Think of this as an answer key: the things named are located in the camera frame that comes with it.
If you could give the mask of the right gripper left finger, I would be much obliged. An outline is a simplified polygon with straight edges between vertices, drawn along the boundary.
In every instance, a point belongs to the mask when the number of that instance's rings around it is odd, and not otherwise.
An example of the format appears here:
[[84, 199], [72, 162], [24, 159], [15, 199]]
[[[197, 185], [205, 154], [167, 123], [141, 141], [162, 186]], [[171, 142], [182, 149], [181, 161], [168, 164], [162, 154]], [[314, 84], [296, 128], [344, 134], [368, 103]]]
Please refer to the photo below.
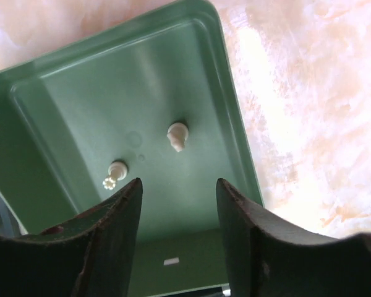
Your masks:
[[127, 296], [141, 206], [135, 178], [38, 235], [0, 236], [0, 296]]

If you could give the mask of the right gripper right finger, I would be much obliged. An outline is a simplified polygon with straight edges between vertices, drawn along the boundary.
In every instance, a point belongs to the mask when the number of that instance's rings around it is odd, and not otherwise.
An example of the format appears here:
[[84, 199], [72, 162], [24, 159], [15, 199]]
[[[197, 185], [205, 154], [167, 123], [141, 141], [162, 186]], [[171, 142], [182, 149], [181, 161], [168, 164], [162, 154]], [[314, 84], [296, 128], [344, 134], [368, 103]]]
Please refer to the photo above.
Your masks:
[[296, 226], [216, 184], [233, 296], [371, 296], [371, 233], [331, 238]]

